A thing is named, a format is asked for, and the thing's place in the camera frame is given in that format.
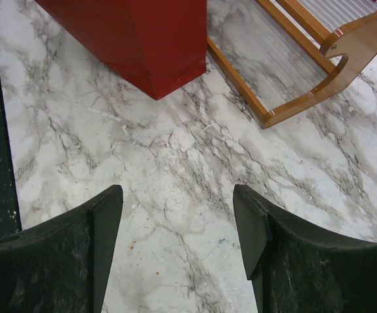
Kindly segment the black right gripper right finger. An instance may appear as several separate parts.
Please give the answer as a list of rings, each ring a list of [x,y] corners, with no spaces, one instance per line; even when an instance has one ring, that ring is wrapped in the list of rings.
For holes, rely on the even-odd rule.
[[[235,185],[235,222],[259,312],[377,312],[377,243],[317,226]]]

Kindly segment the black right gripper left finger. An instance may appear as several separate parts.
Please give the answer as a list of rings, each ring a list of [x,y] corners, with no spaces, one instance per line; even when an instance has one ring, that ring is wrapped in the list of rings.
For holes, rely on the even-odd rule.
[[[123,189],[0,239],[0,312],[101,312]]]

